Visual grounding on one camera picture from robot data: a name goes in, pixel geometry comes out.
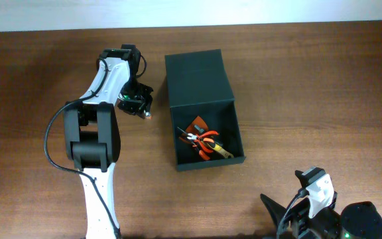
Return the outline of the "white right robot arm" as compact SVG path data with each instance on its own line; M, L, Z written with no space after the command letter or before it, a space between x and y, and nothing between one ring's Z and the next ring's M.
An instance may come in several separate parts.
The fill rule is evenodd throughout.
M260 195L275 225L275 238L308 239L382 239L382 217L370 201L347 205L341 213L332 204L310 218L310 201L306 195L294 196L286 207L267 195Z

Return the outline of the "red black diagonal cutters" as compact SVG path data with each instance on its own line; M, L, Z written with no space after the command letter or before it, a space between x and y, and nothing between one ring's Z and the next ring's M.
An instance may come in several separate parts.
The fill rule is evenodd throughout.
M213 152L214 150L212 148L216 145L214 137L217 135L219 135L219 133L214 130L206 131L200 135L197 134L197 136L203 141L204 145L211 149Z

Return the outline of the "socket set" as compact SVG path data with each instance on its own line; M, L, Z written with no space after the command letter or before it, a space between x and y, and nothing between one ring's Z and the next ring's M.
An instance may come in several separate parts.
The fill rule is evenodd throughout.
M152 118L151 112L144 112L144 118L145 119L151 119Z

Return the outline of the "orange black needle-nose pliers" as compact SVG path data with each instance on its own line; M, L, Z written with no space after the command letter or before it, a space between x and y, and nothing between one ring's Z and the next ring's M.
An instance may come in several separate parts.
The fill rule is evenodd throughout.
M181 135L180 138L181 140L189 143L193 150L204 160L204 161L209 161L210 157L208 156L209 153L212 153L213 151L209 148L207 148L203 141L193 133L188 133L184 131L183 129L177 127L177 129L180 131Z

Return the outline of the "black yellow ratchet screwdriver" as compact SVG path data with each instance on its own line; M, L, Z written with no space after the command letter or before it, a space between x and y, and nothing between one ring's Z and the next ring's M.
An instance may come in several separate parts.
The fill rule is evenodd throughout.
M205 129L199 127L198 125L194 125L194 128L198 131L199 135L206 132ZM216 145L212 148L216 153L220 154L222 157L227 158L228 152L222 147L221 143L215 140Z

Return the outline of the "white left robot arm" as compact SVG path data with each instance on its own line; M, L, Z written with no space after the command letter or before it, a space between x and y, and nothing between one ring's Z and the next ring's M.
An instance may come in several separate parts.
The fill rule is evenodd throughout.
M134 44L104 49L90 87L62 112L66 154L84 187L86 238L121 237L113 193L121 150L115 109L140 118L151 116L153 89L138 81L144 73L139 65L145 62Z

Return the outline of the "orange spatula with wooden handle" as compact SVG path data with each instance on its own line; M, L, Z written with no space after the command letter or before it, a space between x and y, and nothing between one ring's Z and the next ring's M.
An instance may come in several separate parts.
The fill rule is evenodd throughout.
M204 161L209 161L214 157L234 158L232 153L223 148L218 131L210 130L200 116L197 116L186 129L177 127L177 130L180 132L179 139L189 144Z

